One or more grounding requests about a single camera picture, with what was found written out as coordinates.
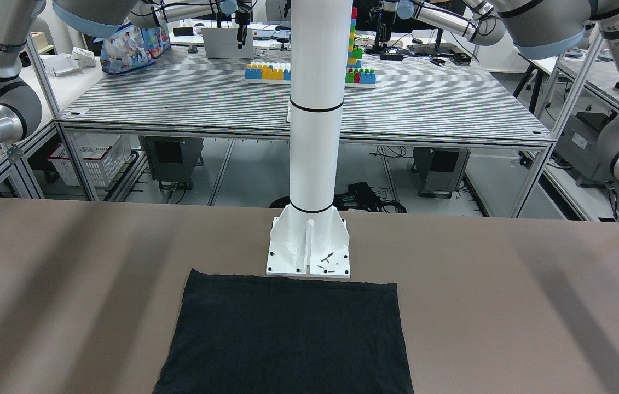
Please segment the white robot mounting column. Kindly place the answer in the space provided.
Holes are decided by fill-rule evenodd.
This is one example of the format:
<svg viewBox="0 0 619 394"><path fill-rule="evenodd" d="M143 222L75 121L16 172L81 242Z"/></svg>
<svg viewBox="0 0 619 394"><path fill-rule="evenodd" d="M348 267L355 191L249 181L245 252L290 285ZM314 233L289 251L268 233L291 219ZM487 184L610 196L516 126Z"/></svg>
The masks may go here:
<svg viewBox="0 0 619 394"><path fill-rule="evenodd" d="M289 204L273 220L267 275L351 275L334 206L352 2L292 2Z"/></svg>

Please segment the black graphic t-shirt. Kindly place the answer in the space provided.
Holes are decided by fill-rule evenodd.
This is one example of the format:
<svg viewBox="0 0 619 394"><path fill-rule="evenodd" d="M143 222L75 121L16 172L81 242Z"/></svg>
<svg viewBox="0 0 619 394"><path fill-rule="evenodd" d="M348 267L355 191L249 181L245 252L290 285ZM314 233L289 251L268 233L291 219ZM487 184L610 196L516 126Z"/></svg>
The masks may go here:
<svg viewBox="0 0 619 394"><path fill-rule="evenodd" d="M155 393L412 393L397 285L191 271Z"/></svg>

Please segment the white plastic basket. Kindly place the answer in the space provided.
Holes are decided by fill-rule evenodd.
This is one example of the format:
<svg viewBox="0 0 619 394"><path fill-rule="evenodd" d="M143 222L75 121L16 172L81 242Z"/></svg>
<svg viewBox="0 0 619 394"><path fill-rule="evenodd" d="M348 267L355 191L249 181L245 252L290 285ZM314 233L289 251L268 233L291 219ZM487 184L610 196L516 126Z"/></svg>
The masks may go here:
<svg viewBox="0 0 619 394"><path fill-rule="evenodd" d="M106 187L131 156L131 142L127 136L110 134L77 135L85 169L94 187ZM79 186L79 180L64 145L57 145L48 156L66 186Z"/></svg>

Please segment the striped aluminium work table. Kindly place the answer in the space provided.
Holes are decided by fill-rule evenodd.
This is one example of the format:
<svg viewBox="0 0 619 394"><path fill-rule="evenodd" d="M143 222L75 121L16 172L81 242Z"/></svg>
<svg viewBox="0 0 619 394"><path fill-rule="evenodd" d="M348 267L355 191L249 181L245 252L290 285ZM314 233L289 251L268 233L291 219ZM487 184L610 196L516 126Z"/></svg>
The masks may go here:
<svg viewBox="0 0 619 394"><path fill-rule="evenodd" d="M534 115L477 64L436 66L423 58L363 64L374 88L300 88L245 80L245 60L210 60L173 47L154 65L106 75L62 110L64 131L287 141L315 145L432 146L536 150L555 142Z"/></svg>

